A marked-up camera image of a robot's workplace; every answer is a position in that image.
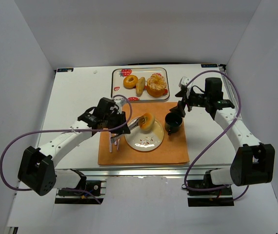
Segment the golden bagel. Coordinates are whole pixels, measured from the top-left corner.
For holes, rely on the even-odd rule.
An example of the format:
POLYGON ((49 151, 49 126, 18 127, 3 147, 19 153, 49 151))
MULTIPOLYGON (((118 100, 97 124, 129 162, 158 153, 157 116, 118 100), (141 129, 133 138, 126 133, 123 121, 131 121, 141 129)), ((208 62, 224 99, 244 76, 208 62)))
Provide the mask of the golden bagel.
POLYGON ((150 131, 154 125, 155 116, 152 113, 145 113, 139 118, 139 127, 143 131, 150 131))

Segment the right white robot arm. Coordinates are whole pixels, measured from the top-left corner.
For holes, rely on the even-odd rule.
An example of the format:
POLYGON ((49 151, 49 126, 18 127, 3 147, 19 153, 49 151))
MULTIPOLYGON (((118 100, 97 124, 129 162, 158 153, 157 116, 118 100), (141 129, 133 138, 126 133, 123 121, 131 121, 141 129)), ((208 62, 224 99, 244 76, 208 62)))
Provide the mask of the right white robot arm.
POLYGON ((205 89, 197 94, 189 87, 190 79, 183 77, 179 82, 181 98, 170 111, 185 117, 185 108, 203 107, 212 119, 225 131, 236 155, 229 168, 214 169, 204 177, 207 189, 222 185, 237 186, 270 183, 273 178, 275 149, 262 143, 237 117, 233 103, 224 99, 220 78, 206 78, 205 89))

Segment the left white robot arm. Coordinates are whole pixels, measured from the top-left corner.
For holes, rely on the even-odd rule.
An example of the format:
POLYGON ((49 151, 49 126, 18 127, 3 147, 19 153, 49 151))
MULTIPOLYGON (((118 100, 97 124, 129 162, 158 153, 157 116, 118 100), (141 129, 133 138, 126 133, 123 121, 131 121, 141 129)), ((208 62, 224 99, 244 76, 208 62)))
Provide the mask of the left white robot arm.
POLYGON ((22 156, 18 179, 40 196, 54 188, 81 192, 86 176, 78 170, 61 170, 56 166, 74 148, 98 132, 129 134, 127 122, 130 118, 122 110, 128 102, 122 95, 116 95, 114 99, 103 97, 96 107, 81 114, 69 129, 60 130, 55 139, 38 148, 28 147, 22 156))

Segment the sugar topped round bread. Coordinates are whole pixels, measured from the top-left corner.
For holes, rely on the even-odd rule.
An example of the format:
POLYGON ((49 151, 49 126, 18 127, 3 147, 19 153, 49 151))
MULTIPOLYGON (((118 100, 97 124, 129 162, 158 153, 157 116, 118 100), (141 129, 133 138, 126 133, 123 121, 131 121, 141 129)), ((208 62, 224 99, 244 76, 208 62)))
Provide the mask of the sugar topped round bread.
POLYGON ((152 74, 146 84, 146 90, 149 95, 158 98, 165 93, 165 89, 167 87, 167 83, 165 78, 160 74, 152 74))

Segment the elongated bread roll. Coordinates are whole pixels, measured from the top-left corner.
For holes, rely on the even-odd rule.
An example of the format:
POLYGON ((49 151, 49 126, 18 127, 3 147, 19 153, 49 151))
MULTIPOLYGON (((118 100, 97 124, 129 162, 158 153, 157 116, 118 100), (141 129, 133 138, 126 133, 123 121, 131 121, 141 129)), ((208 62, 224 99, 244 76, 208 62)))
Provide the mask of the elongated bread roll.
POLYGON ((141 77, 138 79, 136 83, 136 95, 140 97, 145 88, 145 77, 141 77))

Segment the black cup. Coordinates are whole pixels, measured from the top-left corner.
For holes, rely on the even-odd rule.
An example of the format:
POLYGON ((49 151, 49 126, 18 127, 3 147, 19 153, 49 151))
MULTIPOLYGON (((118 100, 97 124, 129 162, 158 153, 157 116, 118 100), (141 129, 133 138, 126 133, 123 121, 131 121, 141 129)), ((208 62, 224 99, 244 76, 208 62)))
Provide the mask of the black cup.
POLYGON ((164 127, 169 136, 177 133, 180 130, 181 125, 182 117, 180 115, 178 115, 178 117, 168 117, 168 115, 165 116, 164 127))

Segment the round white yellow plate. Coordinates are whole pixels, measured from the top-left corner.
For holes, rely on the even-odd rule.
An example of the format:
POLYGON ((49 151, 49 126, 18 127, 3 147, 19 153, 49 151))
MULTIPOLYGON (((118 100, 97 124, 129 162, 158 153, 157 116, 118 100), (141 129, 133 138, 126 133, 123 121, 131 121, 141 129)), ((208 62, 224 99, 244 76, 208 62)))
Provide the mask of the round white yellow plate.
POLYGON ((131 130, 131 134, 124 136, 128 145, 140 152, 149 152, 159 147, 164 139, 164 130, 161 123, 155 119, 153 127, 143 130, 136 126, 131 130))

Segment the right table label sticker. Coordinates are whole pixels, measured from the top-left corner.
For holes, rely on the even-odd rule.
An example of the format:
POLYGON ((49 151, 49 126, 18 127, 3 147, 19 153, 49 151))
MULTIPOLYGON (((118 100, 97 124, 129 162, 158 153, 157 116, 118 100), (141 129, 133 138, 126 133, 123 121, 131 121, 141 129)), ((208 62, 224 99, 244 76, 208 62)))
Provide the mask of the right table label sticker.
POLYGON ((218 65, 215 63, 206 63, 206 64, 201 64, 202 68, 218 68, 218 65))

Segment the table label sticker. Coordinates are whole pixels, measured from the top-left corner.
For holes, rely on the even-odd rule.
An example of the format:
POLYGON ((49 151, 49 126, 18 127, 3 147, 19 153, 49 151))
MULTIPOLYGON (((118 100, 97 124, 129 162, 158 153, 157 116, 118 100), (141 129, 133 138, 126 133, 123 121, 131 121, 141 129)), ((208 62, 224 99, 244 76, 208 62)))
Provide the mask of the table label sticker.
POLYGON ((73 72, 74 68, 58 68, 57 73, 62 73, 62 72, 73 72))
POLYGON ((202 68, 218 68, 218 65, 215 63, 206 63, 206 64, 201 64, 202 68))

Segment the orange cloth placemat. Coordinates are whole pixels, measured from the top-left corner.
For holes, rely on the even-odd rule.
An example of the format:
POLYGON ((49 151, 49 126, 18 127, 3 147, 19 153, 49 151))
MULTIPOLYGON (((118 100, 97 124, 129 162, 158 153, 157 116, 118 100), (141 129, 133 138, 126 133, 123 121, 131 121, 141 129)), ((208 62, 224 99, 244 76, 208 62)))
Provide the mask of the orange cloth placemat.
MULTIPOLYGON (((169 109, 174 106, 176 106, 175 102, 134 102, 132 103, 131 120, 145 113, 152 113, 164 128, 165 116, 169 113, 169 109)), ((162 144, 149 152, 134 150, 123 136, 119 142, 119 151, 117 151, 116 146, 112 146, 112 153, 110 153, 109 140, 108 132, 100 134, 98 165, 184 164, 189 162, 184 125, 181 125, 177 133, 170 136, 164 132, 162 144)))

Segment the strawberry pattern rectangular tray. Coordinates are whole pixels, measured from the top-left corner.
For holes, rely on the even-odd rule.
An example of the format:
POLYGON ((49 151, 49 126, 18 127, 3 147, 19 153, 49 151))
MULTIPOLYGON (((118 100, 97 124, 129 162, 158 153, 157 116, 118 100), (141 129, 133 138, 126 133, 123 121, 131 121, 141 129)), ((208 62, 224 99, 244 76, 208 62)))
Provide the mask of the strawberry pattern rectangular tray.
POLYGON ((164 68, 120 68, 112 73, 111 96, 123 95, 129 101, 165 101, 169 83, 164 68))

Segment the left table label sticker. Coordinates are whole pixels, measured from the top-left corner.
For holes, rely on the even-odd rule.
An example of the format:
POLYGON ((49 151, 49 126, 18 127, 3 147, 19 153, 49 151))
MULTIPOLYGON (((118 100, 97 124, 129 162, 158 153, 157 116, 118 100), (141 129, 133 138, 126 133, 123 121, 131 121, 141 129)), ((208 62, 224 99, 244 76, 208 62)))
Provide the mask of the left table label sticker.
POLYGON ((57 73, 62 73, 62 72, 73 72, 74 68, 58 68, 57 73))

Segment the aluminium table frame rail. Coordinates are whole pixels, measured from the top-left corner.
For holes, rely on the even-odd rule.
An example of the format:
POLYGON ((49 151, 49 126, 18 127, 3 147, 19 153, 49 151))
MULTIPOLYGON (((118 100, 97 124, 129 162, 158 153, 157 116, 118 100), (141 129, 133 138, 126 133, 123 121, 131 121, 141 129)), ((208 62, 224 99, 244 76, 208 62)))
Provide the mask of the aluminium table frame rail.
POLYGON ((186 171, 186 166, 91 168, 79 171, 35 165, 21 166, 18 172, 18 179, 28 186, 29 189, 43 196, 52 189, 74 189, 81 182, 85 182, 88 176, 184 176, 186 171))

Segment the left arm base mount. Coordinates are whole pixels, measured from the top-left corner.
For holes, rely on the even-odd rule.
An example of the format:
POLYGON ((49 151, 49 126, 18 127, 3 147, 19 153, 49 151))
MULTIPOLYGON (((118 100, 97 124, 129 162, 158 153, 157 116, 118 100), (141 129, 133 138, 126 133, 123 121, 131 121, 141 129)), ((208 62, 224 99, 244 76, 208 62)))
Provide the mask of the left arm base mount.
POLYGON ((67 205, 100 205, 106 194, 106 179, 99 176, 88 176, 76 188, 57 190, 55 204, 67 205))

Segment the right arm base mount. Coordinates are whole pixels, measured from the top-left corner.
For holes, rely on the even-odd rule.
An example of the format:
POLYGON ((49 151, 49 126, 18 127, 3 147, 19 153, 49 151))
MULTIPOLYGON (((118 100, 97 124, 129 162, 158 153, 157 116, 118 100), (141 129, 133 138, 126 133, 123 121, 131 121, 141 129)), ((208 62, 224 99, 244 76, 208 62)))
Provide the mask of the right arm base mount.
MULTIPOLYGON (((187 185, 194 189, 217 188, 221 185, 214 185, 211 180, 210 171, 206 171, 203 179, 189 179, 187 185)), ((234 206, 232 189, 230 187, 213 191, 187 191, 189 207, 230 207, 234 206)))

